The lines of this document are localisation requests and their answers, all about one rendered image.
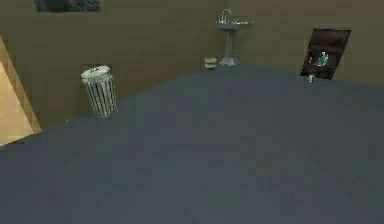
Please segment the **white ribbed waste bin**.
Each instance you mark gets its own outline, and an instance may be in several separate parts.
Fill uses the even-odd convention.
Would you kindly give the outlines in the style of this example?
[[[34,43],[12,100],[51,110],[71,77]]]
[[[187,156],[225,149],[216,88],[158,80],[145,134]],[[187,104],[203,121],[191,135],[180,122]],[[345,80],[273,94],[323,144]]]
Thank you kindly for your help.
[[[96,116],[106,118],[118,112],[114,77],[109,66],[90,68],[80,77]]]

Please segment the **dark brown shelf unit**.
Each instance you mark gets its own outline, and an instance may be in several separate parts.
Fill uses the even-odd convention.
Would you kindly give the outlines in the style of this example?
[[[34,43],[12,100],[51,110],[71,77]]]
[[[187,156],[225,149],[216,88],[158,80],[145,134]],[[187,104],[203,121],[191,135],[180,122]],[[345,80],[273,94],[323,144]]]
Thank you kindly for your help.
[[[331,80],[346,49],[351,31],[338,29],[314,28],[308,43],[303,67],[300,75]],[[328,54],[325,66],[318,66],[321,53]]]

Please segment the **grey pedestal sink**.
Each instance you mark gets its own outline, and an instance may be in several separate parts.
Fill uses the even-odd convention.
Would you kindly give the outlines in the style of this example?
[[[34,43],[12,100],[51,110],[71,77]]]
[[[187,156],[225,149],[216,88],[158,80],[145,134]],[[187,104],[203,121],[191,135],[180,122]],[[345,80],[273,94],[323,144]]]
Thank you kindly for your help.
[[[250,28],[253,22],[247,17],[232,17],[232,11],[225,8],[218,16],[215,25],[226,34],[225,53],[220,64],[223,66],[237,66],[239,62],[235,54],[236,34],[240,30]]]

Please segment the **dark framed wall picture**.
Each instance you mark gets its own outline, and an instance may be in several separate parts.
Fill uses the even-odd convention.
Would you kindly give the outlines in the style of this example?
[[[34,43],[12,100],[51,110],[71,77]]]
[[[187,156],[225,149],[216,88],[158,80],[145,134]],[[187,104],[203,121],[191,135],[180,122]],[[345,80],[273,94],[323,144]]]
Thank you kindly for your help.
[[[99,0],[34,0],[38,12],[98,12]]]

